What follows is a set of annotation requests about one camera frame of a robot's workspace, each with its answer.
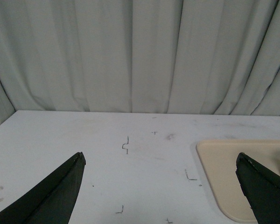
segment beige tray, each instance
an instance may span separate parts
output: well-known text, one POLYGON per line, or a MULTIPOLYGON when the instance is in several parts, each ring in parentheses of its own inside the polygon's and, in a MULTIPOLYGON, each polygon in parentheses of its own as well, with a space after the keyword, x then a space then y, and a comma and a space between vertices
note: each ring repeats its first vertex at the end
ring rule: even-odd
POLYGON ((280 140, 203 140, 197 152, 220 210, 234 221, 256 222, 235 174, 236 159, 244 152, 280 175, 280 140))

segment white table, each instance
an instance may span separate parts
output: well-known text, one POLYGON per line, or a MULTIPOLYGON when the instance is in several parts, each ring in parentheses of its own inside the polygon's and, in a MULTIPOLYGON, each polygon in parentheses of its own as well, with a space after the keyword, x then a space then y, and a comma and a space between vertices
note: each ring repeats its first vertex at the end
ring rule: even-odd
POLYGON ((280 117, 18 111, 0 126, 0 211, 82 151, 72 224, 233 224, 197 155, 204 139, 280 139, 280 117))

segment white curtain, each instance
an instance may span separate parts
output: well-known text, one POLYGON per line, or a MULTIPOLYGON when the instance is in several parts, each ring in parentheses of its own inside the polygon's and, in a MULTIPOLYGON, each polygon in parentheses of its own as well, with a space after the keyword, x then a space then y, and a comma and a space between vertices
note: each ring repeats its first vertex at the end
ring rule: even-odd
POLYGON ((280 115, 280 1, 0 0, 16 110, 280 115))

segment table surface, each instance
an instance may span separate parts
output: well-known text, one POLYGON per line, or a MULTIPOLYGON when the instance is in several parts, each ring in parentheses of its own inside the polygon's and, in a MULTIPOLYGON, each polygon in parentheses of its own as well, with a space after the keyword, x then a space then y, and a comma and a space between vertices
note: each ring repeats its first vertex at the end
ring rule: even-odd
POLYGON ((0 211, 83 152, 71 224, 233 224, 196 152, 205 139, 280 139, 280 117, 17 111, 0 126, 0 211))

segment dark green plastic jaw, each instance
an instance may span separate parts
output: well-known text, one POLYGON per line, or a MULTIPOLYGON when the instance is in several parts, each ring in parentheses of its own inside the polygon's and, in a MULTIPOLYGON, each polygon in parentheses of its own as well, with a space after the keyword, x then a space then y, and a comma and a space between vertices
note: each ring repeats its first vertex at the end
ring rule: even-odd
POLYGON ((258 223, 280 224, 280 176, 244 153, 236 174, 258 223))
POLYGON ((76 153, 0 212, 0 224, 67 224, 80 190, 83 153, 76 153))

